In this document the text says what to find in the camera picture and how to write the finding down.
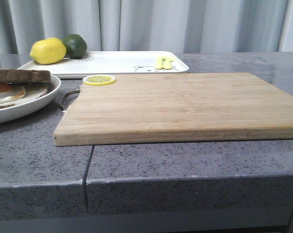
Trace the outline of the white round plate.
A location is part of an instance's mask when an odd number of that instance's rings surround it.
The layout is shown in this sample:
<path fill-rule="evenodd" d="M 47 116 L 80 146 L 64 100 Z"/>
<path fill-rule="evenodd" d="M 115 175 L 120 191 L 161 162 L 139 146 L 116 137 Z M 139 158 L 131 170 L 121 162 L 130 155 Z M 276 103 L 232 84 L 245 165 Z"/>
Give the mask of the white round plate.
<path fill-rule="evenodd" d="M 51 75 L 51 91 L 49 93 L 35 100 L 26 101 L 25 103 L 19 105 L 0 109 L 0 123 L 24 117 L 43 108 L 56 97 L 60 86 L 61 80 L 58 77 Z"/>

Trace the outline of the fried egg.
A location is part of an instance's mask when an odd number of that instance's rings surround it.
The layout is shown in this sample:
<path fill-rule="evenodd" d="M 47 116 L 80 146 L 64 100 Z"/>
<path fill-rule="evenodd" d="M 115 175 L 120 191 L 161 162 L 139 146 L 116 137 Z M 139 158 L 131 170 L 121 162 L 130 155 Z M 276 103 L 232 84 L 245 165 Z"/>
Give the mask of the fried egg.
<path fill-rule="evenodd" d="M 26 94 L 22 85 L 11 83 L 0 83 L 0 104 L 18 100 Z"/>

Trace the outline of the white bread slice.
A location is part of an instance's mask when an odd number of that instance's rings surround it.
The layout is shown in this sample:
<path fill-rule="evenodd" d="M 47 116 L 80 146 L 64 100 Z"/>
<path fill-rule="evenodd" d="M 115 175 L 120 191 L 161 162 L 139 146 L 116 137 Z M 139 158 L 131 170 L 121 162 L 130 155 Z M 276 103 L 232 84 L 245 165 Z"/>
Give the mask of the white bread slice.
<path fill-rule="evenodd" d="M 0 83 L 49 83 L 47 70 L 0 69 Z"/>

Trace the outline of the white rectangular tray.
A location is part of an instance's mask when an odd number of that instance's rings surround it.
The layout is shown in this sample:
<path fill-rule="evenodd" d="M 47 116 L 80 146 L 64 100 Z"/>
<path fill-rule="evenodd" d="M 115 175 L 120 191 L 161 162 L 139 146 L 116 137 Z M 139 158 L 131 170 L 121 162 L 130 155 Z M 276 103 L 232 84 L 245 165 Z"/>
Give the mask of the white rectangular tray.
<path fill-rule="evenodd" d="M 158 57 L 172 59 L 172 69 L 155 69 Z M 19 69 L 48 70 L 60 79 L 82 79 L 92 74 L 128 73 L 178 73 L 188 71 L 188 66 L 168 51 L 89 51 L 81 59 L 64 58 L 49 65 L 32 60 Z"/>

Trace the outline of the wooden cutting board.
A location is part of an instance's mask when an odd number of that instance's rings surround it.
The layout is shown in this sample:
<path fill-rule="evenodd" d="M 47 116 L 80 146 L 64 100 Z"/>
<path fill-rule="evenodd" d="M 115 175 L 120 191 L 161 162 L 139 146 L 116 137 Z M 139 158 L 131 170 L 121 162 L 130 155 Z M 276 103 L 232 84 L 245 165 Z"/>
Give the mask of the wooden cutting board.
<path fill-rule="evenodd" d="M 293 139 L 293 96 L 250 73 L 120 74 L 83 84 L 57 146 Z"/>

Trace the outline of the left yellow-green utensil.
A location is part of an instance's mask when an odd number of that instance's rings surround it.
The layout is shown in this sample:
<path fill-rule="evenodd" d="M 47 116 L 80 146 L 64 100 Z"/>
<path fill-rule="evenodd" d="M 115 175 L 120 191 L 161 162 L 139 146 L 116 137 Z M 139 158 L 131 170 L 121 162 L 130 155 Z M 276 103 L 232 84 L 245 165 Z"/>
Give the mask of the left yellow-green utensil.
<path fill-rule="evenodd" d="M 163 69 L 163 62 L 164 62 L 164 60 L 165 60 L 165 57 L 158 56 L 157 59 L 156 59 L 156 62 L 154 64 L 154 68 L 156 70 Z"/>

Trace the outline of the yellow-green utensil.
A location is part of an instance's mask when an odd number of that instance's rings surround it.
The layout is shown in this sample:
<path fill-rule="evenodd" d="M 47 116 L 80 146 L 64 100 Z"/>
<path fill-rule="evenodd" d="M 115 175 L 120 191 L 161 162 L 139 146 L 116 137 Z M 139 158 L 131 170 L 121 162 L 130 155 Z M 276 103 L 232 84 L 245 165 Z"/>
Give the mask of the yellow-green utensil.
<path fill-rule="evenodd" d="M 171 70 L 173 68 L 172 62 L 174 61 L 173 58 L 168 56 L 163 57 L 163 69 Z"/>
<path fill-rule="evenodd" d="M 157 59 L 156 59 L 156 62 L 154 64 L 154 68 L 156 70 L 163 69 L 163 62 L 164 62 L 164 60 L 165 60 L 165 57 L 158 56 Z"/>

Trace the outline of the right yellow-green utensil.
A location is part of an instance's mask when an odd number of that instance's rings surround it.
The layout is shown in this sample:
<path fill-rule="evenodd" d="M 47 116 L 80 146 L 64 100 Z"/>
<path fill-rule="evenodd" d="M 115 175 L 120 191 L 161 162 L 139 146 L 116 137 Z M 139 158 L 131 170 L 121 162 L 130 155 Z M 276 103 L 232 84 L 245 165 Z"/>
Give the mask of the right yellow-green utensil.
<path fill-rule="evenodd" d="M 172 62 L 174 61 L 173 58 L 168 56 L 163 57 L 163 69 L 171 70 L 173 68 Z"/>

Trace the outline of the lemon slice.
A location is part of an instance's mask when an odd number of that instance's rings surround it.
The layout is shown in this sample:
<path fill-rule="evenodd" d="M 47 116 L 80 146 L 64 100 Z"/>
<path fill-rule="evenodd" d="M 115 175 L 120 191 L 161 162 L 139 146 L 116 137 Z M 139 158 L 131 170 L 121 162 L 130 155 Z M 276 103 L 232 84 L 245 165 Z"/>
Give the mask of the lemon slice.
<path fill-rule="evenodd" d="M 83 78 L 83 83 L 92 86 L 109 85 L 116 82 L 116 77 L 113 75 L 97 74 Z"/>

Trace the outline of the green lime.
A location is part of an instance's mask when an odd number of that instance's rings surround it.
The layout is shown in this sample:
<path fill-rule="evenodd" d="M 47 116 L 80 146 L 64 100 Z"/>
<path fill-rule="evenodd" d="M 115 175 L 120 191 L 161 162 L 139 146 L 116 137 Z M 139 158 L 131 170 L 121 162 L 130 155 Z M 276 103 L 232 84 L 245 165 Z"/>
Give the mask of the green lime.
<path fill-rule="evenodd" d="M 87 51 L 87 43 L 79 34 L 70 34 L 63 40 L 66 53 L 70 58 L 82 58 Z"/>

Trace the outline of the grey curtain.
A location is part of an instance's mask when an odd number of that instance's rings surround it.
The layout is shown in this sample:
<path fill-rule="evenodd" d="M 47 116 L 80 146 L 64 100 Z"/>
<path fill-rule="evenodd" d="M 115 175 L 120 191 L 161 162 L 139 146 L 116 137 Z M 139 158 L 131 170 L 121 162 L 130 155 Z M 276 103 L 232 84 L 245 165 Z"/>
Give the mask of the grey curtain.
<path fill-rule="evenodd" d="M 72 33 L 90 51 L 293 51 L 293 0 L 0 0 L 0 54 Z"/>

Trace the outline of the yellow lemon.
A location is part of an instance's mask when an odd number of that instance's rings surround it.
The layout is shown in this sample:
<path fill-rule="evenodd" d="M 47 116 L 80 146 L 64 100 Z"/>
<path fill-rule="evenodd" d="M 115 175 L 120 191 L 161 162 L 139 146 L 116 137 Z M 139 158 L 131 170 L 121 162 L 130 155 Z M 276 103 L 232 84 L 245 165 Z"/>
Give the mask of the yellow lemon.
<path fill-rule="evenodd" d="M 30 51 L 30 56 L 42 65 L 57 63 L 65 55 L 65 45 L 60 39 L 54 37 L 35 42 Z"/>

